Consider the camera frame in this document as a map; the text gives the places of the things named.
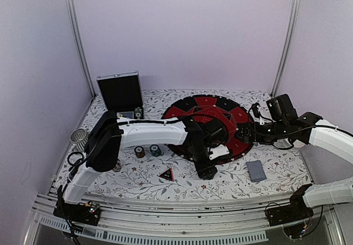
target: vertical metal pole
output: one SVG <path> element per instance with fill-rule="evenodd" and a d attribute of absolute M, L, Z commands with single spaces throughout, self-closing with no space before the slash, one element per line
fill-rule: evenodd
<path fill-rule="evenodd" d="M 291 15 L 289 19 L 289 24 L 288 24 L 288 29 L 287 29 L 287 35 L 286 35 L 286 40 L 285 44 L 283 47 L 282 55 L 281 55 L 281 60 L 280 64 L 277 70 L 276 78 L 274 85 L 272 87 L 271 95 L 272 97 L 276 96 L 282 81 L 282 77 L 285 71 L 286 63 L 287 63 L 287 58 L 288 58 L 288 53 L 290 50 L 292 38 L 293 38 L 293 33 L 294 33 L 294 28 L 297 20 L 297 15 L 299 11 L 299 4 L 300 0 L 292 0 L 292 7 L 291 7 Z"/>
<path fill-rule="evenodd" d="M 83 51 L 83 45 L 82 45 L 82 40 L 81 40 L 81 36 L 79 33 L 79 29 L 78 29 L 78 22 L 77 22 L 74 1 L 73 0 L 66 0 L 66 6 L 68 9 L 69 18 L 71 21 L 71 27 L 72 27 L 73 36 L 75 39 L 79 59 L 81 62 L 83 75 L 84 75 L 85 81 L 87 83 L 88 90 L 89 90 L 92 98 L 94 98 L 96 95 L 96 92 L 94 90 L 93 81 L 92 81 L 92 78 L 91 78 L 91 75 L 90 75 L 90 72 L 88 69 L 88 65 L 87 65 L 87 60 L 86 60 L 86 57 L 85 57 L 85 54 Z"/>

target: red and black disc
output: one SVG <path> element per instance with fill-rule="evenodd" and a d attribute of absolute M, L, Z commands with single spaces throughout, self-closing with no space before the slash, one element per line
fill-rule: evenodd
<path fill-rule="evenodd" d="M 243 157 L 253 144 L 243 143 L 234 137 L 237 123 L 252 122 L 253 118 L 240 104 L 225 97 L 215 95 L 195 95 L 181 99 L 173 103 L 163 114 L 162 119 L 178 117 L 182 115 L 210 115 L 218 118 L 228 130 L 228 141 L 226 146 L 232 153 L 226 158 L 216 158 L 216 164 L 224 164 Z M 206 123 L 213 118 L 206 116 L 195 116 L 195 121 Z M 183 155 L 180 146 L 169 145 L 169 148 L 178 155 Z"/>

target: blue playing card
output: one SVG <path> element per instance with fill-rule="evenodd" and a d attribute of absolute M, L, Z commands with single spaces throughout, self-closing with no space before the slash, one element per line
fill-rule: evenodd
<path fill-rule="evenodd" d="M 246 165 L 249 170 L 250 180 L 253 183 L 258 183 L 262 180 L 267 179 L 261 161 L 249 161 L 249 162 L 246 162 Z"/>

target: silver cylinder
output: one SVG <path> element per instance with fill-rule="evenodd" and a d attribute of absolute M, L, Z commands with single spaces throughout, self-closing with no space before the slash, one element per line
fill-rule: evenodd
<path fill-rule="evenodd" d="M 88 141 L 88 132 L 85 129 L 77 129 L 72 132 L 70 141 L 75 145 L 74 151 L 84 152 L 84 146 Z"/>

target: red triangle segment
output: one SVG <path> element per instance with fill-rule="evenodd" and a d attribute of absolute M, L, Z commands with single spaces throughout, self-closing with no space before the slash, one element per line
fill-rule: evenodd
<path fill-rule="evenodd" d="M 172 168 L 167 169 L 165 172 L 163 172 L 162 174 L 158 175 L 158 177 L 166 179 L 166 180 L 171 180 L 173 182 L 174 181 L 174 175 L 173 175 Z"/>
<path fill-rule="evenodd" d="M 164 118 L 168 119 L 168 118 L 173 118 L 173 117 L 177 117 L 177 116 L 181 116 L 184 115 L 185 111 L 173 106 L 170 108 L 170 110 L 165 114 Z"/>
<path fill-rule="evenodd" d="M 246 111 L 244 111 L 240 107 L 236 107 L 235 109 L 231 110 L 231 113 L 233 114 L 236 122 L 239 124 L 244 123 L 244 122 L 246 123 L 248 121 L 248 119 L 249 119 L 249 122 L 252 121 L 250 119 L 250 117 L 248 117 L 248 114 L 246 113 Z"/>
<path fill-rule="evenodd" d="M 217 102 L 217 98 L 214 97 L 195 97 L 195 101 L 199 106 L 202 105 L 215 105 Z"/>

